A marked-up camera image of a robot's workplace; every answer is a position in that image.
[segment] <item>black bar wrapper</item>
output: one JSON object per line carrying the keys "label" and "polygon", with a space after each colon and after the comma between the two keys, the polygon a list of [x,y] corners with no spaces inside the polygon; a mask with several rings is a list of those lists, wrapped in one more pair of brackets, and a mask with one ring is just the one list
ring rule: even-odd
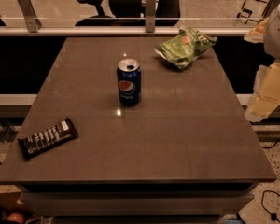
{"label": "black bar wrapper", "polygon": [[25,159],[30,159],[40,153],[78,137],[73,122],[66,118],[42,132],[35,133],[24,139],[18,139],[21,153]]}

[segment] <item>pepsi can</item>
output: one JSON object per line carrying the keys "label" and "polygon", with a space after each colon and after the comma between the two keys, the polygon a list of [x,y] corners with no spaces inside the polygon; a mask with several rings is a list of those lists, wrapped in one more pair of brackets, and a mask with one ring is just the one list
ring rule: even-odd
{"label": "pepsi can", "polygon": [[118,65],[119,100],[123,105],[136,105],[141,100],[141,70],[135,59],[124,59]]}

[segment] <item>chair backrest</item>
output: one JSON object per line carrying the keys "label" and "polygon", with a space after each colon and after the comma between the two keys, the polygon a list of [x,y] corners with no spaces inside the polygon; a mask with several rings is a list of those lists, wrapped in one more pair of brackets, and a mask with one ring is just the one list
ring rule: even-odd
{"label": "chair backrest", "polygon": [[142,0],[109,0],[113,15],[117,18],[139,18]]}
{"label": "chair backrest", "polygon": [[179,0],[159,0],[156,10],[156,18],[166,18],[172,20],[156,20],[157,25],[174,25],[180,18]]}

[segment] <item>can top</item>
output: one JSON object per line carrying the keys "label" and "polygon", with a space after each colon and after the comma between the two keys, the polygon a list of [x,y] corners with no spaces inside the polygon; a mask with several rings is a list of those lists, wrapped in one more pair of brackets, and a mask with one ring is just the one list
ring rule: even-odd
{"label": "can top", "polygon": [[124,72],[135,71],[139,66],[139,62],[135,59],[123,59],[119,62],[119,69]]}

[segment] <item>pepsi logo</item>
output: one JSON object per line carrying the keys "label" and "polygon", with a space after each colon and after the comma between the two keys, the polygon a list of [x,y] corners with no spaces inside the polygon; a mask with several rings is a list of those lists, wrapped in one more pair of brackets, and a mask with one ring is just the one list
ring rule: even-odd
{"label": "pepsi logo", "polygon": [[135,86],[131,81],[121,80],[119,82],[119,89],[124,94],[132,94],[135,90]]}

